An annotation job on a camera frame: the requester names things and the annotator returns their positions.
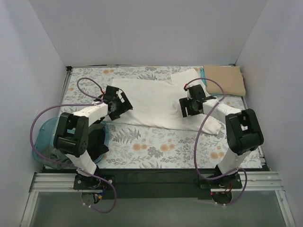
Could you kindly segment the white t shirt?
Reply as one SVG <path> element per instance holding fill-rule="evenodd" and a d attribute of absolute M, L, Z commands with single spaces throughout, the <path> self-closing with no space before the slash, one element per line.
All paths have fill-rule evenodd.
<path fill-rule="evenodd" d="M 114 79 L 112 86 L 122 89 L 133 110 L 129 110 L 116 119 L 115 123 L 158 127 L 171 130 L 198 131 L 217 135 L 220 123 L 209 117 L 202 123 L 205 115 L 183 117 L 179 99 L 187 96 L 183 87 L 194 80 L 193 85 L 205 85 L 195 69 L 171 74 L 169 80 Z"/>

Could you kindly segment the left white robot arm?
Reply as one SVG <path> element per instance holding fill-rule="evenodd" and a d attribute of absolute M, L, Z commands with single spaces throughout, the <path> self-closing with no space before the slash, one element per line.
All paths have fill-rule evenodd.
<path fill-rule="evenodd" d="M 122 89 L 107 86 L 105 94 L 90 106 L 60 115 L 53 145 L 72 161 L 78 173 L 85 176 L 84 183 L 90 189 L 100 186 L 96 163 L 109 151 L 106 126 L 102 121 L 106 117 L 116 120 L 132 109 Z"/>

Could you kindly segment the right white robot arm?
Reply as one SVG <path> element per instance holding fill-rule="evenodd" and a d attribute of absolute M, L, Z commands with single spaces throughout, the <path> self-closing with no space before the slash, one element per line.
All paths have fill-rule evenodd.
<path fill-rule="evenodd" d="M 225 188 L 236 178 L 239 167 L 252 151 L 264 142 L 264 137 L 252 109 L 237 109 L 223 104 L 214 96 L 206 96 L 201 85 L 185 85 L 187 97 L 180 99 L 183 117 L 205 114 L 202 123 L 211 116 L 225 124 L 228 150 L 210 177 L 198 174 L 200 183 Z"/>

